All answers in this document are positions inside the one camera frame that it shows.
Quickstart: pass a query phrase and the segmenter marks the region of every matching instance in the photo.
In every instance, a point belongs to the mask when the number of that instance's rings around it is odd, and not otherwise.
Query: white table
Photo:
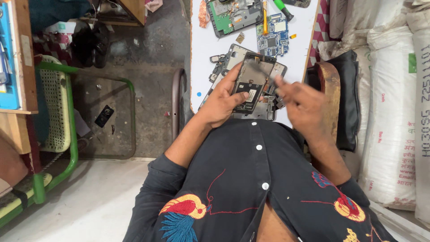
[[[239,44],[236,42],[236,38],[240,32],[245,34],[245,39],[239,45],[258,52],[255,25],[248,26],[221,39],[215,36],[211,21],[209,21],[206,28],[199,27],[198,13],[200,2],[201,0],[192,0],[191,5],[190,95],[191,110],[194,113],[197,113],[200,104],[212,86],[212,83],[208,81],[208,77],[212,73],[215,64],[209,61],[209,57],[226,54],[232,43]],[[267,6],[268,15],[281,13],[272,0],[267,1]],[[310,5],[305,9],[286,5],[287,9],[294,15],[294,18],[288,22],[289,36],[297,34],[297,37],[290,39],[288,53],[283,57],[277,56],[277,61],[288,67],[285,74],[285,79],[288,82],[302,82],[304,78],[318,6],[319,0],[311,0]],[[285,108],[276,111],[275,121],[289,127],[292,126]]]

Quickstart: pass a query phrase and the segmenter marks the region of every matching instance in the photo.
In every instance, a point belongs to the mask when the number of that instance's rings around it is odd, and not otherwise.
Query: embroidered shirt
[[[164,154],[148,168],[124,242],[253,242],[266,199],[304,242],[395,241],[353,179],[334,186],[275,122],[228,120],[188,169]]]

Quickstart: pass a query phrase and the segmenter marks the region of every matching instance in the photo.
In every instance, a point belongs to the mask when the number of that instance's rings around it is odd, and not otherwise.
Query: microchip
[[[267,47],[275,47],[276,46],[276,37],[267,39]]]

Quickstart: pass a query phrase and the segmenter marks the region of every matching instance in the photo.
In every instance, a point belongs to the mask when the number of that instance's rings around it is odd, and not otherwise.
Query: screwdriver
[[[273,0],[275,2],[275,5],[281,10],[281,12],[285,15],[287,21],[290,21],[294,18],[294,15],[292,15],[287,8],[285,7],[285,4],[282,2],[282,0]]]

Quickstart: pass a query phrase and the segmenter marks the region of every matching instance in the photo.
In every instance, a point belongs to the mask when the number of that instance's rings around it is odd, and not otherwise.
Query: smartphone
[[[232,95],[235,93],[248,92],[249,97],[244,103],[237,105],[233,109],[233,112],[252,114],[263,92],[263,88],[266,85],[267,77],[260,71],[251,67],[250,65],[252,65],[252,63],[257,64],[262,71],[271,73],[276,64],[276,58],[252,52],[247,52],[245,54]]]

